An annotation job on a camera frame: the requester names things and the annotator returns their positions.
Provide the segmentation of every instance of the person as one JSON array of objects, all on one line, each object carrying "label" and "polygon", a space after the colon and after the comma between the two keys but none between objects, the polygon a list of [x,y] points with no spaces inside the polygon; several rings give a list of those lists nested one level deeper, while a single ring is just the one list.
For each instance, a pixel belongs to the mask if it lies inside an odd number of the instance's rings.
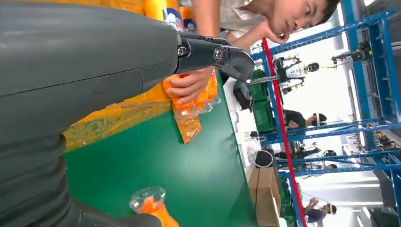
[{"label": "person", "polygon": [[309,205],[304,208],[305,217],[308,223],[321,223],[327,214],[336,214],[337,207],[328,203],[320,209],[315,209],[319,203],[318,199],[311,198]]},{"label": "person", "polygon": [[[191,0],[198,32],[220,36],[227,30],[227,40],[248,50],[266,37],[284,44],[289,34],[326,22],[336,11],[339,0]],[[190,72],[183,79],[168,79],[168,91],[180,96],[179,103],[194,100],[207,86],[214,67]]]},{"label": "person", "polygon": [[288,129],[301,129],[310,126],[325,125],[325,121],[327,120],[327,117],[322,113],[319,113],[318,115],[314,113],[307,120],[298,111],[284,110],[284,114],[286,117],[286,126],[288,127]]}]

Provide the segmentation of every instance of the green table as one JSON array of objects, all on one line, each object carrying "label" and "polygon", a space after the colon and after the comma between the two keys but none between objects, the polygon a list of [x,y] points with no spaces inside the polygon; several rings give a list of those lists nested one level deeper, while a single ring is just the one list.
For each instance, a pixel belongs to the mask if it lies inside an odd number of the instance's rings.
[{"label": "green table", "polygon": [[119,218],[136,191],[162,186],[181,227],[256,227],[225,100],[200,120],[187,145],[171,112],[65,154],[72,195]]}]

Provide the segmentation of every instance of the black hair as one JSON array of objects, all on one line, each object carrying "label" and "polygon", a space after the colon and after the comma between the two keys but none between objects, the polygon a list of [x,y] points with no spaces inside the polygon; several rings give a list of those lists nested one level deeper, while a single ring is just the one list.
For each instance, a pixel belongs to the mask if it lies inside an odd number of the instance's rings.
[{"label": "black hair", "polygon": [[327,204],[330,207],[329,214],[336,214],[337,213],[337,207],[331,204]]},{"label": "black hair", "polygon": [[[327,121],[327,117],[324,114],[320,113],[319,114],[319,121],[320,121],[320,125],[321,126],[322,125],[326,125],[325,121]],[[313,126],[317,126],[317,119],[312,121],[312,125]]]},{"label": "black hair", "polygon": [[331,18],[333,13],[337,10],[337,5],[340,3],[340,0],[326,0],[326,2],[327,6],[323,10],[323,18],[317,25],[324,24]]},{"label": "black hair", "polygon": [[333,168],[333,169],[337,169],[337,168],[338,168],[336,164],[330,164],[330,165],[328,165],[328,166],[330,166],[330,167]]}]

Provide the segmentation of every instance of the bottle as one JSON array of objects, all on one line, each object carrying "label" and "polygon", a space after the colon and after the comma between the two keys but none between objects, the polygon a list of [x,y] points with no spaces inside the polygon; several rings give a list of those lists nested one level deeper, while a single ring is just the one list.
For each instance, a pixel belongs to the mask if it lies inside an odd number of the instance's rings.
[{"label": "bottle", "polygon": [[186,6],[181,6],[180,13],[183,19],[185,32],[197,33],[198,27],[196,26],[195,17],[193,15],[191,8]]},{"label": "bottle", "polygon": [[[184,78],[187,75],[185,74],[173,74],[169,77],[170,78]],[[191,118],[195,118],[199,115],[199,111],[195,106],[195,101],[191,101],[185,104],[179,104],[178,100],[180,97],[175,96],[168,92],[168,90],[172,87],[171,84],[168,82],[167,79],[163,81],[163,90],[167,94],[169,98],[173,101],[173,108],[174,108],[174,117],[177,120],[188,120]]]},{"label": "bottle", "polygon": [[170,216],[164,204],[166,191],[162,187],[150,187],[135,193],[130,199],[130,207],[139,214],[151,214],[157,217],[162,227],[179,227]]},{"label": "bottle", "polygon": [[208,83],[208,102],[211,105],[217,105],[221,102],[221,98],[218,96],[218,82],[216,77],[216,72],[213,70],[212,76]]},{"label": "bottle", "polygon": [[199,114],[204,114],[212,111],[213,107],[208,101],[208,87],[203,89],[199,96],[195,99],[195,106],[196,109],[198,110]]},{"label": "bottle", "polygon": [[145,16],[155,20],[167,20],[167,2],[166,0],[145,0]]},{"label": "bottle", "polygon": [[179,32],[184,31],[183,20],[181,19],[178,0],[166,0],[167,18],[165,22],[172,24]]}]

